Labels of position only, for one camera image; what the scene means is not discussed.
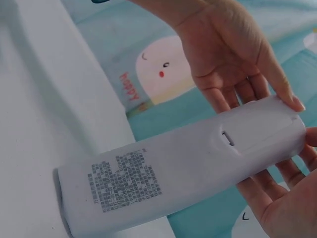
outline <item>cartoon character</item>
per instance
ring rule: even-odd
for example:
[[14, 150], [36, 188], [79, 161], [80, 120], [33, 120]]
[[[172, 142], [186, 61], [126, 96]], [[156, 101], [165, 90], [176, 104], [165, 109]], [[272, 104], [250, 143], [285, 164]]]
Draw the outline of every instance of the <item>cartoon character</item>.
[[304, 45], [306, 49], [317, 54], [317, 28], [314, 28], [313, 32], [304, 38]]
[[154, 105], [172, 100], [195, 87], [178, 36], [151, 43], [136, 61], [138, 79]]
[[[279, 185], [289, 190], [286, 183], [282, 182]], [[231, 235], [232, 238], [269, 238], [268, 235], [263, 231], [261, 225], [256, 220], [249, 206], [247, 206], [238, 217], [236, 223], [233, 226]]]

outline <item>white surface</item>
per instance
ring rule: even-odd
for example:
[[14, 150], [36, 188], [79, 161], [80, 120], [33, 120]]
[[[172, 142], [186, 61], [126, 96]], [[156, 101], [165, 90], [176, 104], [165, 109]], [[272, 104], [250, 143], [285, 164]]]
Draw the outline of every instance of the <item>white surface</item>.
[[[65, 217], [73, 235], [81, 238], [87, 234], [119, 231], [172, 214], [297, 155], [304, 147], [305, 134], [305, 126], [297, 113], [272, 96], [105, 152], [89, 161], [66, 165], [58, 169]], [[138, 162], [143, 163], [141, 168], [134, 165], [130, 157], [136, 151], [135, 159], [144, 158]], [[127, 172], [119, 170], [116, 157], [124, 156], [131, 159], [124, 163], [133, 176], [128, 169]], [[117, 178], [126, 179], [124, 188], [116, 186], [118, 193], [119, 190], [137, 192], [140, 188], [151, 187], [132, 179], [137, 174], [137, 178], [139, 175], [146, 177], [156, 189], [158, 184], [161, 194], [142, 201], [134, 200], [128, 206], [104, 213], [101, 200], [93, 199], [91, 192], [91, 189], [97, 191], [98, 180], [101, 184], [101, 179], [109, 179], [100, 169], [93, 173], [92, 165], [100, 166], [103, 162], [109, 163], [110, 168], [106, 164], [102, 166], [116, 173]], [[145, 169], [150, 166], [151, 178]], [[89, 184], [88, 174], [92, 174], [95, 179], [91, 182], [95, 183]], [[126, 189], [133, 183], [138, 189]], [[100, 187], [101, 194], [111, 191], [107, 188], [109, 182]]]
[[[282, 182], [279, 183], [279, 185], [289, 190], [286, 183]], [[247, 206], [238, 217], [232, 228], [231, 235], [232, 238], [269, 238], [249, 206]]]
[[[0, 8], [9, 1], [0, 0]], [[0, 231], [66, 238], [53, 170], [134, 141], [122, 105], [59, 1], [0, 17]], [[114, 235], [173, 237], [167, 218]]]
[[317, 54], [317, 29], [316, 32], [312, 32], [304, 38], [304, 45], [306, 49]]

